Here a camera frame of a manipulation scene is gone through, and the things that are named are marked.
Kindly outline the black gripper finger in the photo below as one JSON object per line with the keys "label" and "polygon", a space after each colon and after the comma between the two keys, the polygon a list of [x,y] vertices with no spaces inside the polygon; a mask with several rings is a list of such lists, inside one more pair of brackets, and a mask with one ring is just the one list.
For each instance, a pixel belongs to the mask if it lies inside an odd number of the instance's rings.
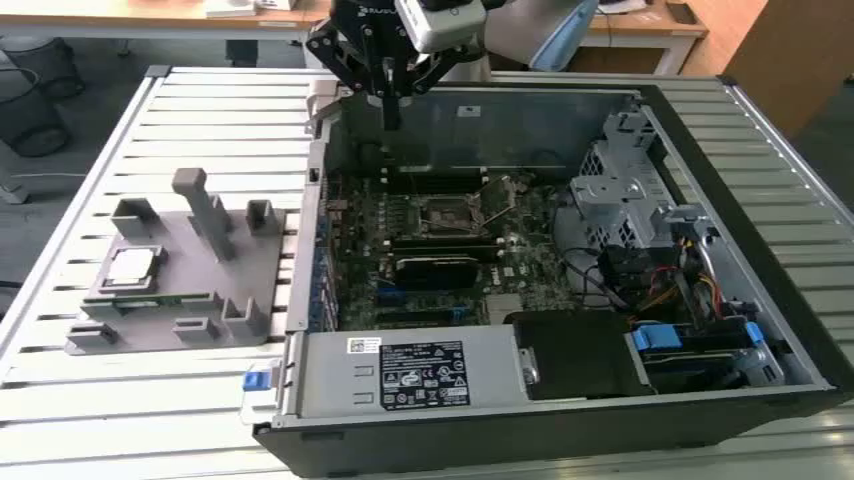
{"label": "black gripper finger", "polygon": [[457,44],[417,60],[419,52],[404,29],[397,29],[392,44],[392,130],[401,126],[401,101],[413,95],[424,94],[449,72],[451,68],[467,59],[467,47]]}
{"label": "black gripper finger", "polygon": [[347,31],[331,19],[308,37],[308,50],[355,93],[364,93],[380,110],[381,127],[393,130],[393,90],[377,40],[379,28],[353,25]]}

